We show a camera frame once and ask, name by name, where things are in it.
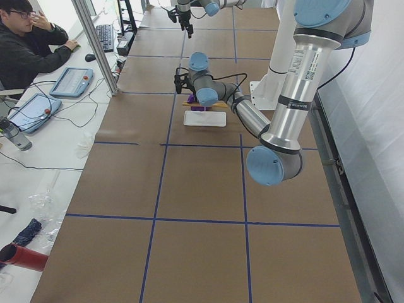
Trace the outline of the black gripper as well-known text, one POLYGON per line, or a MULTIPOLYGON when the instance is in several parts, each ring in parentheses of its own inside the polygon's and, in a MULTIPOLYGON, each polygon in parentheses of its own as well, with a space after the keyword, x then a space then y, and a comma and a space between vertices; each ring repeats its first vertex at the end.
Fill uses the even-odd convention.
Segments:
POLYGON ((192 38, 194 30, 192 24, 190 24, 191 12, 190 11, 178 11, 178 19, 181 24, 181 30, 187 33, 189 39, 192 38))

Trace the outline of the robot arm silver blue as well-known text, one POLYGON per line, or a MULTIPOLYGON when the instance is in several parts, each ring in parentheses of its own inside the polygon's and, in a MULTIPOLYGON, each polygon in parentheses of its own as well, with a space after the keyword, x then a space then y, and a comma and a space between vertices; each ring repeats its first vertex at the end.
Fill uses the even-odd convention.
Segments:
POLYGON ((190 39, 194 33, 193 25, 191 24, 191 17, 193 13, 191 8, 193 4, 198 4, 199 7, 203 8, 205 15, 215 16, 223 8, 236 7, 242 9, 246 1, 217 1, 217 0, 200 0, 200 1, 176 1, 176 5, 173 9, 167 12, 169 19, 173 23, 179 23, 181 30, 187 33, 187 37, 190 39))
POLYGON ((287 48, 288 69, 272 119, 258 110, 235 84, 214 80, 208 57, 189 58, 188 79, 196 100, 205 107, 225 102, 260 142, 247 155, 247 169, 259 184, 272 186, 297 176, 304 159, 300 131, 334 50, 366 44, 371 35, 373 1, 289 1, 285 3, 279 38, 293 39, 287 48))

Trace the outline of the person's left hand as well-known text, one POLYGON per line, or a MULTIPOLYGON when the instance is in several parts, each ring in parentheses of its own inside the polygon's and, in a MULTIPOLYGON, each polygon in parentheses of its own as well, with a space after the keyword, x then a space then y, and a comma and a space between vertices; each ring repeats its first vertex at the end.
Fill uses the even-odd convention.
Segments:
POLYGON ((76 40, 68 40, 64 46, 66 46, 71 52, 73 52, 80 45, 76 40))

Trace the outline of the person's right hand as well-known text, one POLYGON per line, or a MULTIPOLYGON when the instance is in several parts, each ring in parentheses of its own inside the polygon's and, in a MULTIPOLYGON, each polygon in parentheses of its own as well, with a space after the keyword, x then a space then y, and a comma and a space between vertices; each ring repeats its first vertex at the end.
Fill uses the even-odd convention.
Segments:
POLYGON ((37 28, 50 32, 53 27, 42 11, 30 14, 31 24, 37 28))

